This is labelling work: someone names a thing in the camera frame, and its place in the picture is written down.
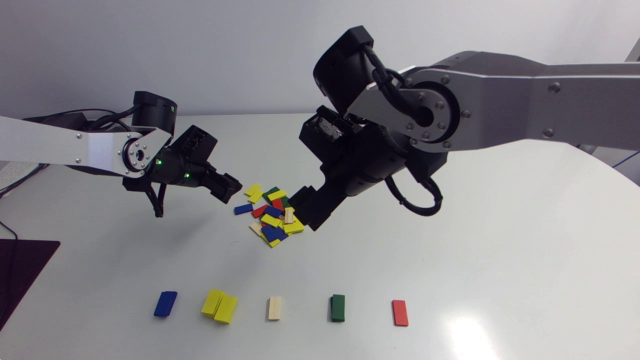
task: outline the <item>blue block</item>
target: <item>blue block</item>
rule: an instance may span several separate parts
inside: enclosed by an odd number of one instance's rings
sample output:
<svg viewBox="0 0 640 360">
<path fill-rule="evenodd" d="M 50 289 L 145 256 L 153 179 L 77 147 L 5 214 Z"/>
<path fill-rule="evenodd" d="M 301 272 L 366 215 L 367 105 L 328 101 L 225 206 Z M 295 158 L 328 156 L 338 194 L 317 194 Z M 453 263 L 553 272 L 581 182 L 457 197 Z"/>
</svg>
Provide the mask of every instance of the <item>blue block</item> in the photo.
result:
<svg viewBox="0 0 640 360">
<path fill-rule="evenodd" d="M 234 213 L 236 215 L 240 215 L 240 214 L 244 214 L 244 213 L 250 213 L 251 211 L 253 211 L 253 205 L 251 205 L 251 204 L 240 205 L 240 206 L 236 206 L 234 208 Z"/>
<path fill-rule="evenodd" d="M 276 209 L 276 208 L 274 208 L 273 206 L 270 206 L 270 205 L 269 205 L 269 206 L 267 206 L 267 208 L 264 210 L 264 213 L 265 213 L 265 214 L 269 214 L 269 215 L 271 215 L 272 217 L 277 218 L 277 217 L 279 217 L 280 215 L 282 215 L 282 210 L 280 210 L 280 209 Z"/>
<path fill-rule="evenodd" d="M 169 316 L 177 296 L 177 291 L 163 291 L 162 294 L 160 294 L 160 299 L 158 299 L 154 316 Z"/>
<path fill-rule="evenodd" d="M 273 227 L 271 225 L 262 227 L 262 233 L 266 236 L 268 242 L 272 242 L 276 239 L 282 241 L 289 237 L 281 227 Z"/>
<path fill-rule="evenodd" d="M 268 242 L 272 242 L 275 241 L 278 238 L 278 231 L 276 229 L 276 227 L 273 227 L 271 225 L 267 225 L 267 226 L 263 226 L 262 227 L 262 233 L 264 234 L 264 236 L 267 238 Z"/>
</svg>

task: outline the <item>screw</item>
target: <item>screw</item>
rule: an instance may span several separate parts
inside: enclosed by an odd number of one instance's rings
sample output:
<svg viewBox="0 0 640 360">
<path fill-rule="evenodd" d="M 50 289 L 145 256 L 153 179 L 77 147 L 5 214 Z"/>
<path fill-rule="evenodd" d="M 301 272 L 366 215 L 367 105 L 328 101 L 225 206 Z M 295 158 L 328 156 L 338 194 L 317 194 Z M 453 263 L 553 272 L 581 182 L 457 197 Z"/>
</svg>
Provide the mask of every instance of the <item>screw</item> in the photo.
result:
<svg viewBox="0 0 640 360">
<path fill-rule="evenodd" d="M 550 93 L 555 94 L 560 91 L 560 83 L 552 83 L 549 85 L 548 89 Z"/>
<path fill-rule="evenodd" d="M 545 138 L 550 138 L 553 135 L 554 135 L 554 130 L 550 127 L 542 131 L 542 136 L 544 136 Z"/>
</svg>

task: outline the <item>green block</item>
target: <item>green block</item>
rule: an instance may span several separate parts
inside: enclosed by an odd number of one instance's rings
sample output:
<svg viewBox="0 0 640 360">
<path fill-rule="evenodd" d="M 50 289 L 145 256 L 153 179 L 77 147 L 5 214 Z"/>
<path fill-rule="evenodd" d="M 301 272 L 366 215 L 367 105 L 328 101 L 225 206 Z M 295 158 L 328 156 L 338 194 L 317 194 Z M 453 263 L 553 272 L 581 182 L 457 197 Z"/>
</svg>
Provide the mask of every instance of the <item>green block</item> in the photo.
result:
<svg viewBox="0 0 640 360">
<path fill-rule="evenodd" d="M 269 190 L 268 192 L 265 192 L 262 194 L 262 197 L 264 198 L 264 200 L 267 200 L 267 203 L 269 205 L 271 205 L 271 200 L 269 200 L 269 195 L 271 195 L 272 193 L 275 193 L 277 191 L 279 191 L 280 189 L 278 189 L 277 186 L 274 186 L 271 188 L 271 190 Z"/>
<path fill-rule="evenodd" d="M 333 294 L 331 297 L 331 321 L 344 321 L 344 295 Z"/>
</svg>

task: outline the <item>black mat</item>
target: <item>black mat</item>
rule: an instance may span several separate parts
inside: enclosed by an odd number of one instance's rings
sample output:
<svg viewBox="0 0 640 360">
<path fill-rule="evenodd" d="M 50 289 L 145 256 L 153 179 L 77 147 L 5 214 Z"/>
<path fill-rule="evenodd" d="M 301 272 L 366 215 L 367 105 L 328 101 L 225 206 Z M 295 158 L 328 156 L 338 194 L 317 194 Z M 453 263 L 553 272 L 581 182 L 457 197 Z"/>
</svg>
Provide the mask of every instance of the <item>black mat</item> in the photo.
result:
<svg viewBox="0 0 640 360">
<path fill-rule="evenodd" d="M 17 247 L 10 270 L 14 246 Z M 19 240 L 16 245 L 14 239 L 0 239 L 0 331 L 59 246 L 60 241 Z"/>
</svg>

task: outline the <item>red block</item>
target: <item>red block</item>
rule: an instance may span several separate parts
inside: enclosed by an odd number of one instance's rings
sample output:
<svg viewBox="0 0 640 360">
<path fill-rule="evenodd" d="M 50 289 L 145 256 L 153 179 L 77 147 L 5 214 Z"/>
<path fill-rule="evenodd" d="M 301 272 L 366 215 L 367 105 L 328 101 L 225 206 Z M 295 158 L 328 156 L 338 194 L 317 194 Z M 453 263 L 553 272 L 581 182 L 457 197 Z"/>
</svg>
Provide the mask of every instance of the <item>red block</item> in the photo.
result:
<svg viewBox="0 0 640 360">
<path fill-rule="evenodd" d="M 251 212 L 251 215 L 253 215 L 253 217 L 254 217 L 254 218 L 261 217 L 261 216 L 262 216 L 262 214 L 264 214 L 264 210 L 267 208 L 267 206 L 268 206 L 268 205 L 261 206 L 261 207 L 259 207 L 259 208 L 255 209 L 255 210 L 253 210 L 253 211 Z"/>
<path fill-rule="evenodd" d="M 284 207 L 282 206 L 282 200 L 280 199 L 276 199 L 274 201 L 271 202 L 271 206 L 273 206 L 276 209 L 280 209 L 282 211 L 284 211 Z"/>
<path fill-rule="evenodd" d="M 406 316 L 406 304 L 404 300 L 393 300 L 394 320 L 396 326 L 409 326 L 409 318 Z"/>
</svg>

